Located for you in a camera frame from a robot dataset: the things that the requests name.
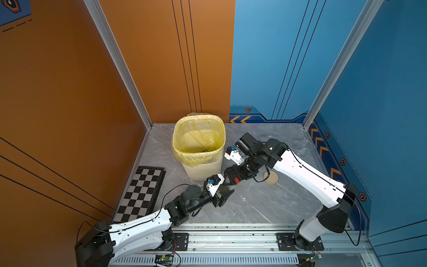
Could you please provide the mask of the beige jar lid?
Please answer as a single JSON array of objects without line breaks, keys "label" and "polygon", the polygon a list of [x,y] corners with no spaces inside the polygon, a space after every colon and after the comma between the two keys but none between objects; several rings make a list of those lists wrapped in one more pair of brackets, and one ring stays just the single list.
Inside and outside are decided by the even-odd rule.
[{"label": "beige jar lid", "polygon": [[278,183],[278,181],[279,181],[279,177],[277,173],[273,171],[264,173],[263,182],[265,182],[266,184],[275,185]]}]

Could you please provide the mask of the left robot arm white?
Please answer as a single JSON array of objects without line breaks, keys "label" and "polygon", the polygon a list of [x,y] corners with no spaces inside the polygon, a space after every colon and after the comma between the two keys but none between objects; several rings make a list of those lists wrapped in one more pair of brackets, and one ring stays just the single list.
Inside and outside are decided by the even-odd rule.
[{"label": "left robot arm white", "polygon": [[79,267],[107,267],[136,252],[172,247],[172,229],[196,216],[207,204],[222,207],[234,190],[228,186],[188,185],[160,210],[141,218],[109,225],[100,221],[76,242]]}]

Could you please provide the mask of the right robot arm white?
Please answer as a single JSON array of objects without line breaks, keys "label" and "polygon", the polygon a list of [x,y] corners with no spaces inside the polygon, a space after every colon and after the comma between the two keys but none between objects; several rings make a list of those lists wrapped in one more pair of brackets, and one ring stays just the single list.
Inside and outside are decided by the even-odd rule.
[{"label": "right robot arm white", "polygon": [[277,139],[261,142],[247,132],[227,148],[225,158],[234,162],[225,170],[225,178],[232,185],[254,179],[259,169],[266,168],[293,179],[322,203],[317,214],[296,228],[292,242],[297,249],[310,250],[315,240],[327,231],[338,234],[345,231],[356,207],[358,188],[324,175],[300,159],[286,143]]}]

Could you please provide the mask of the glass jar red lid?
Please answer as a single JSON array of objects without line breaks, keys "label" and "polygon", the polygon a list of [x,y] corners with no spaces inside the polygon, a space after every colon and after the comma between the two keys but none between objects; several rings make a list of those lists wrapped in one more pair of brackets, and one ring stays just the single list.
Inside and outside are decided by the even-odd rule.
[{"label": "glass jar red lid", "polygon": [[231,184],[224,183],[224,184],[220,185],[218,191],[219,192],[224,192],[224,191],[228,191],[228,190],[231,190],[231,189],[234,189],[234,187]]}]

